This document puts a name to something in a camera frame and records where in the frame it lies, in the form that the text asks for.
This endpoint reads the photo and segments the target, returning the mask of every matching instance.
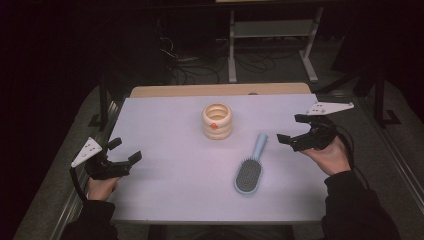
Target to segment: hand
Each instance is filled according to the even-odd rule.
[[[88,180],[88,200],[106,201],[109,195],[118,186],[118,178],[110,178],[106,180],[94,180],[90,177]]]
[[[346,147],[339,137],[323,150],[307,149],[301,153],[309,156],[318,164],[321,170],[327,175],[334,175],[339,172],[350,171],[347,158]]]

